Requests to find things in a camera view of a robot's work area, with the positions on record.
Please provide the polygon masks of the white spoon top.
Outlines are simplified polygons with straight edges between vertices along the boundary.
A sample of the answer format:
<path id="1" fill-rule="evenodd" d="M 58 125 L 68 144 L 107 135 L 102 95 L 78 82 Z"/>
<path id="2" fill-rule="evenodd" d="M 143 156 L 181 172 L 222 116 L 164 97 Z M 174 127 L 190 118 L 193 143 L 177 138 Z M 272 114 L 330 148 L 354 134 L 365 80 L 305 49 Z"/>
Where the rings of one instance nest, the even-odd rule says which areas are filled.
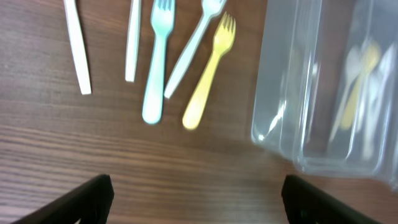
<path id="1" fill-rule="evenodd" d="M 381 112 L 382 101 L 384 98 L 384 92 L 386 89 L 386 84 L 391 74 L 391 70 L 393 69 L 394 59 L 396 56 L 397 45 L 392 44 L 382 56 L 382 59 L 379 63 L 378 69 L 375 72 L 375 75 L 381 80 L 381 85 L 379 88 L 379 98 L 377 101 L 376 115 L 379 115 Z"/>

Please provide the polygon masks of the white spoon thick handle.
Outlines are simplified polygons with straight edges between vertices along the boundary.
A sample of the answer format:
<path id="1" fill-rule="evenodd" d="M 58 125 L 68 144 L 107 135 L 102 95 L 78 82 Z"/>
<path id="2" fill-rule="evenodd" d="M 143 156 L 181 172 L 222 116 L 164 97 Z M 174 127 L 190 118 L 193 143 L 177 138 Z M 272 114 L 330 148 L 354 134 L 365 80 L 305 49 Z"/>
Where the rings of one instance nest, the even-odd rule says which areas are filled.
<path id="1" fill-rule="evenodd" d="M 378 115 L 376 115 L 377 101 L 379 98 L 379 88 L 381 80 L 372 74 L 369 76 L 366 86 L 366 112 L 365 112 L 365 128 L 363 137 L 363 153 L 362 158 L 367 161 L 370 160 L 374 152 L 374 131 L 375 123 Z"/>

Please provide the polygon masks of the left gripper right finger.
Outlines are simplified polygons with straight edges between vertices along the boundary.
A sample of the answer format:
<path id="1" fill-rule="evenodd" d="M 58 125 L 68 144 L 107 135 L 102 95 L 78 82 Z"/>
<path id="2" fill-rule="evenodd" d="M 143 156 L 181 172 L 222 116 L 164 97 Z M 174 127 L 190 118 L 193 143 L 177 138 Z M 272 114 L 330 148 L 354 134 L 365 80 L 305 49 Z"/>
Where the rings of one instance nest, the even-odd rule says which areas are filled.
<path id="1" fill-rule="evenodd" d="M 290 224 L 377 224 L 296 175 L 287 175 L 281 191 Z"/>

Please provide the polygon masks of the yellow spoon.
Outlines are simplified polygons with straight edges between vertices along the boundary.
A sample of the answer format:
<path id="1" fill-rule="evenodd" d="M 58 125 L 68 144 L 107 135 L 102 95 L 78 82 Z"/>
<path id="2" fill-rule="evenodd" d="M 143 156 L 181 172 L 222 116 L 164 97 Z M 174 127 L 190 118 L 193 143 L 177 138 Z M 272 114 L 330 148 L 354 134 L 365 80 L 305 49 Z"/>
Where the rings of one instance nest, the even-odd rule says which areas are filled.
<path id="1" fill-rule="evenodd" d="M 343 113 L 343 117 L 339 128 L 348 130 L 354 123 L 358 101 L 360 99 L 360 92 L 363 87 L 365 78 L 374 70 L 379 63 L 381 50 L 379 44 L 375 41 L 368 41 L 361 49 L 361 71 L 349 89 L 348 98 Z"/>

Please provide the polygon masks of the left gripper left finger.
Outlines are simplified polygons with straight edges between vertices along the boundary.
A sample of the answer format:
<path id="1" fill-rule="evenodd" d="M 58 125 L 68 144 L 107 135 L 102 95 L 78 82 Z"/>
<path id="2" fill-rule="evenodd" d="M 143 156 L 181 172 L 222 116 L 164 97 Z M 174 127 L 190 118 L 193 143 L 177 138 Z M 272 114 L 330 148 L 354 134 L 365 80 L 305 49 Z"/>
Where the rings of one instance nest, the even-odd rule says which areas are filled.
<path id="1" fill-rule="evenodd" d="M 110 176 L 97 175 L 14 223 L 106 223 L 113 198 Z"/>

